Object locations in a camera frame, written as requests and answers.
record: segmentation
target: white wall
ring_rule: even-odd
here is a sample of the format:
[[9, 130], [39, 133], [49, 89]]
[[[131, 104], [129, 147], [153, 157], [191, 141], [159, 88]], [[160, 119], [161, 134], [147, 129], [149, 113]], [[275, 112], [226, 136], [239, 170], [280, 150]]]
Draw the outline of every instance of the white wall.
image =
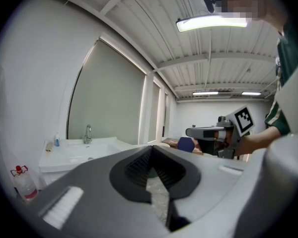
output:
[[178, 103], [174, 134], [177, 138], [185, 135], [187, 128], [216, 125], [219, 116], [225, 116], [247, 105], [254, 119], [253, 133], [265, 130], [265, 115], [269, 113], [270, 104], [262, 102], [200, 102]]
[[44, 141], [53, 140], [57, 130], [65, 138], [73, 86], [95, 41], [102, 37], [144, 71], [152, 70], [120, 35], [64, 2], [25, 0], [0, 42], [1, 151], [8, 170], [28, 166], [39, 188], [44, 186], [38, 167]]

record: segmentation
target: ceiling light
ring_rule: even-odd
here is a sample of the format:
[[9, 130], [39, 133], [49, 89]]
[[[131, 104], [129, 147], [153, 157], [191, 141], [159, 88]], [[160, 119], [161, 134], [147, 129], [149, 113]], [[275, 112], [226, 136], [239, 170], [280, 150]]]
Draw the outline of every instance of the ceiling light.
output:
[[255, 96], [258, 96], [258, 95], [261, 95], [261, 93], [258, 93], [258, 92], [242, 92], [242, 95], [255, 95]]
[[207, 15], [178, 20], [176, 22], [179, 32], [184, 32], [201, 27], [211, 26], [237, 26], [246, 27], [246, 18], [226, 18], [220, 15]]
[[193, 95], [215, 95], [215, 94], [218, 94], [219, 92], [195, 92], [193, 93]]

